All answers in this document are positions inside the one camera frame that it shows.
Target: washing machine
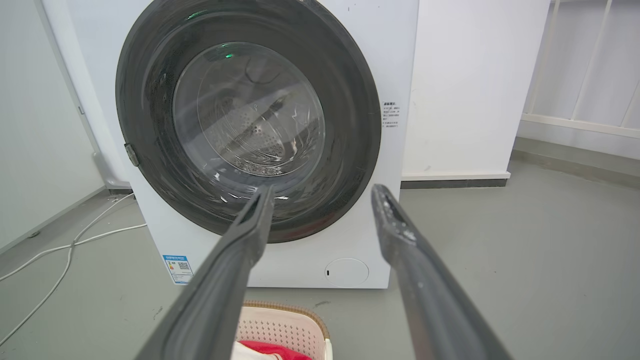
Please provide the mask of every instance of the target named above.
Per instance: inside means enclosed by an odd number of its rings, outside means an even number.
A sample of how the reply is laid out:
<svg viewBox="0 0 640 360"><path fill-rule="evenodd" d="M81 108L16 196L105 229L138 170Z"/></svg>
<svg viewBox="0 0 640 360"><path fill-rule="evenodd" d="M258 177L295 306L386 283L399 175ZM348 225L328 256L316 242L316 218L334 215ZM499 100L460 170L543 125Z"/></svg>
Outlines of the washing machine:
<svg viewBox="0 0 640 360"><path fill-rule="evenodd" d="M123 164L168 280L188 283L256 188L272 184L269 243L249 286L386 288L370 190L399 193L418 3L44 8L92 128L103 119L95 127L110 132L112 163Z"/></svg>

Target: plastic basket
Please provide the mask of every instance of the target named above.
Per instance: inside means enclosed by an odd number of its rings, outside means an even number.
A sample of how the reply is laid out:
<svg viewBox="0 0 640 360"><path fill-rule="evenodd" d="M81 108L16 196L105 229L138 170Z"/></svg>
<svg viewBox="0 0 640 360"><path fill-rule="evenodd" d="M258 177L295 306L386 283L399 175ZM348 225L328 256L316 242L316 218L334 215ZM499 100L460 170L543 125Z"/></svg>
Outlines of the plastic basket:
<svg viewBox="0 0 640 360"><path fill-rule="evenodd" d="M329 331L313 311L274 302L247 301L236 340L281 345L313 360L333 360Z"/></svg>

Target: white cable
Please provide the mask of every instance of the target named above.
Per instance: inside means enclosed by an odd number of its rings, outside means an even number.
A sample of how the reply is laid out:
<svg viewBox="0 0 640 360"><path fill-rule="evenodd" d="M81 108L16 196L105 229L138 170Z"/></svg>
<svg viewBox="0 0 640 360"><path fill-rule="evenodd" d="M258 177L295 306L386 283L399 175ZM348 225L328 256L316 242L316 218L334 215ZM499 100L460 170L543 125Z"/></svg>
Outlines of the white cable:
<svg viewBox="0 0 640 360"><path fill-rule="evenodd" d="M104 214L106 214L106 213L107 213L107 211L111 210L111 208L113 208L114 206L118 205L118 203L119 203L120 201L123 201L124 199L126 199L126 198L130 197L131 195L133 195L133 193L130 193L129 195L127 195L127 196L123 197L122 199L120 199L120 200L118 200L118 201L114 202L114 203L113 203L113 205L111 205L110 207L108 207L108 208L107 208L107 210L103 211L103 212L102 212L102 214L98 215L98 217L97 217L97 218L93 219L93 221L92 221L92 222L90 222L90 223L89 223L89 225L87 225L84 229L82 229L82 231L81 231L81 232L76 236L76 238L74 239L74 241L72 241L72 242L71 242L71 246L73 246L73 244L75 244L75 243L76 243L76 241L78 241L78 239L80 239L80 236L82 236L82 234L84 234L84 232L85 232L85 231L87 231L87 230L91 227L91 225L95 224L95 222L96 222L96 221L98 221L98 219L99 219L99 218L101 218Z"/></svg>
<svg viewBox="0 0 640 360"><path fill-rule="evenodd" d="M125 227L123 229L118 229L118 230L113 230L113 231L109 231L108 233L104 233L104 234L100 234L100 235L96 235L93 236L91 238L88 238L86 240L80 241L78 243L76 243L76 241L80 238L80 236L82 236L82 234L84 234L85 231L87 231L89 229L89 227L91 227L91 225L95 224L96 221L98 221L98 219L100 219L107 211L109 211L111 208L113 208L114 206L116 206L120 201L123 201L124 199L130 197L131 195L133 195L133 193L130 193L129 195L123 197L122 199L116 201L113 205L111 205L107 210L103 211L100 215L98 215L97 218L93 219L92 222L89 223L89 225L87 225L74 239L74 241L69 244L69 245L65 245L65 246L60 246L60 247L55 247L53 249L49 249L49 250L45 250L41 253L39 253L38 255L34 256L33 258L31 258L31 260L27 261L26 263L24 263L22 266L18 267L17 269L15 269L14 271L10 272L9 274L6 274L3 277L0 277L0 281L5 280L7 277L17 273L18 271L22 270L25 266L31 264L32 262L34 262L36 259L50 253L50 252L54 252L57 250L61 250L61 249L69 249L69 253L67 255L67 265L65 266L64 271L62 271L62 275L60 275L60 278L58 279L58 281L56 281L56 283L54 284L54 286L51 288L51 290L49 291L49 293L38 303L38 305L36 305L36 307L33 308L33 310L31 310L31 312L24 318L22 319L22 321L18 324L18 326L16 326L15 328L13 328L13 330L11 330L11 332L9 332L9 334L7 336L4 337L4 339L2 339L0 341L0 346L2 346L2 344L4 344L7 340L9 340L9 338L11 338L11 336L13 334L15 334L16 331L18 331L18 329L20 329L21 326L24 325L24 323L27 322L27 320L29 320L29 318L31 317L31 315L33 315L36 311L38 311L38 309L40 309L40 306L42 306L42 304L44 304L45 301L47 301L47 299L51 296L51 294L53 294L54 291L56 291L56 288L58 287L58 285L60 284L60 282L62 281L62 279L65 277L65 275L67 274L67 271L69 270L69 266L71 265L71 253L73 253L73 249L76 245L80 245L80 244L84 244L84 243L88 243L89 241L93 241L93 240L97 240L99 238L105 237L107 235L111 235L111 234L115 234L115 233L119 233L120 231L126 231L126 230L131 230L131 229L137 229L139 227L143 227L143 226L147 226L146 224L141 224L141 225L136 225L136 226L130 226L130 227Z"/></svg>
<svg viewBox="0 0 640 360"><path fill-rule="evenodd" d="M36 261L37 259L40 259L42 256L44 256L44 255L46 255L46 254L48 254L50 252L54 252L54 251L57 251L57 250L62 250L62 249L66 249L68 247L71 247L71 245L73 245L78 239L80 239L80 236L82 236L82 234L84 234L84 232L87 231L89 229L89 227L91 227L91 225L95 224L95 222L98 221L99 218L101 218L104 214L106 214L107 211L111 210L111 208L116 206L120 201L123 201L124 199L130 197L131 195L133 195L133 193L130 193L129 195L123 197L122 199L114 202L107 210L103 211L100 215L98 215L97 218L93 219L93 221L90 222L89 225L87 225L84 229L82 229L82 231L80 231L80 233L76 236L76 238L74 238L74 241L72 241L70 245L55 247L53 249L45 250L45 251L39 253L38 255L36 255L33 258L31 258L31 260L29 260L26 263L22 264L19 268L15 269L14 271L10 272L9 274L6 274L5 276L0 277L0 281L5 280L7 277L9 277L9 276L17 273L18 271L24 269L25 267L27 267L32 262Z"/></svg>
<svg viewBox="0 0 640 360"><path fill-rule="evenodd" d="M108 233L104 233L104 234L100 234L100 235L96 235L94 237L88 238L86 240L77 242L76 245L80 245L80 244L84 244L84 243L88 243L89 241L93 241L93 240L98 240L99 238L105 237L107 235L111 235L111 234L115 234L115 233L119 233L120 231L126 231L126 230L133 230L133 229L137 229L139 227L144 227L147 226L147 224L141 224L141 225L136 225L136 226L130 226L130 227L125 227L123 229L118 229L118 230L113 230L110 231ZM6 274L3 277L0 277L0 281L5 280L7 277L17 273L18 271L22 270L23 268L25 268L27 265L31 264L32 262L36 261L37 259L41 258L42 256L50 253L50 252L54 252L54 251L58 251L58 250L62 250L62 249L68 249L71 247L71 244L69 245L65 245L65 246L59 246L59 247L55 247L53 249L49 249L49 250L45 250L41 253L39 253L38 255L34 256L33 258L31 258L31 260L27 261L26 263L22 264L19 268L15 269L14 271L10 272L9 274Z"/></svg>
<svg viewBox="0 0 640 360"><path fill-rule="evenodd" d="M72 251L73 251L73 248L70 246L69 247L69 254L67 256L67 265L65 266L65 271L62 272L62 275L60 276L58 281L56 281L56 284L51 288L51 290L49 291L47 296L45 296L44 299L42 299L42 301L40 301L40 303L38 305L36 305L36 307L34 307L33 310L31 310L31 312L27 315L27 317L22 319L22 321L18 324L18 326L14 327L13 330L11 330L9 335L5 336L4 339L2 339L2 341L0 341L0 346L2 346L2 344L5 343L5 341L9 340L9 338L11 338L11 336L13 334L15 334L15 332L18 331L18 329L20 329L20 327L23 326L24 323L27 322L27 320L29 320L31 315L33 315L33 313L35 313L36 311L38 311L38 309L40 309L40 306L42 306L42 304L44 304L44 302L47 301L47 299L51 296L51 294L53 294L53 292L58 287L58 284L60 283L60 281L62 281L62 278L67 274L67 270L69 270L69 265L71 265L71 252Z"/></svg>

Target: gray floor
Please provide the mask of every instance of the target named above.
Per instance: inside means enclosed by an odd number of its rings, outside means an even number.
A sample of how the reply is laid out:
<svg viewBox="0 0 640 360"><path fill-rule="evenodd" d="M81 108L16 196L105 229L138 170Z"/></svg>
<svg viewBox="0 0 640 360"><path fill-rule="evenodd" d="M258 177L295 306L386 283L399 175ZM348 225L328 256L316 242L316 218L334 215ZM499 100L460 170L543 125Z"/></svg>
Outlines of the gray floor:
<svg viewBox="0 0 640 360"><path fill-rule="evenodd" d="M401 204L515 359L640 357L640 192L512 163L506 188L404 190ZM0 255L0 275L67 244L111 199L96 197ZM83 238L143 223L133 200ZM0 338L49 291L65 250L0 282ZM74 251L58 290L0 347L3 359L130 359L176 298L148 231ZM413 356L395 279L389 290L250 289L312 308L336 359Z"/></svg>

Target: washing machine door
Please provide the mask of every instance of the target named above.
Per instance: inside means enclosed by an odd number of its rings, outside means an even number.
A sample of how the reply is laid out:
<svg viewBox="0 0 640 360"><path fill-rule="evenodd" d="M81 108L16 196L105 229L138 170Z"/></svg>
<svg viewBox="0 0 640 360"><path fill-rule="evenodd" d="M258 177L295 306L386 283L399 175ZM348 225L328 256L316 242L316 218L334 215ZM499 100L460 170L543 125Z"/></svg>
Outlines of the washing machine door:
<svg viewBox="0 0 640 360"><path fill-rule="evenodd" d="M125 147L155 191L222 234L273 184L269 242L328 227L361 196L380 148L365 58L309 0L155 0L116 77Z"/></svg>

